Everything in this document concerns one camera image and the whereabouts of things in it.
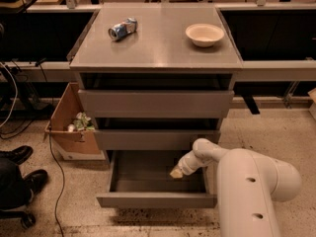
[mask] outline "chair caster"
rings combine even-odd
[[[23,228],[28,229],[36,224],[36,218],[31,213],[25,213],[21,218]]]

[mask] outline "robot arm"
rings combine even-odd
[[[218,162],[218,209],[222,237],[279,237],[273,200],[295,198],[301,177],[290,164],[247,149],[224,149],[198,139],[171,172],[189,175]]]

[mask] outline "white bowl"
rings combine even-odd
[[[224,37],[224,31],[209,24],[195,24],[187,27],[186,35],[200,47],[210,47]]]

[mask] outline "soda can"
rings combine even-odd
[[[114,25],[109,29],[109,36],[112,40],[121,40],[129,34],[135,33],[138,27],[137,20],[127,18],[123,22]]]

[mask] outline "person's foot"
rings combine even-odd
[[[34,195],[37,195],[47,183],[48,173],[46,170],[35,170],[25,176],[24,180],[27,182],[27,185],[30,187]]]
[[[0,150],[0,158],[7,158],[18,165],[28,160],[32,154],[33,148],[31,146],[20,146],[12,151]]]

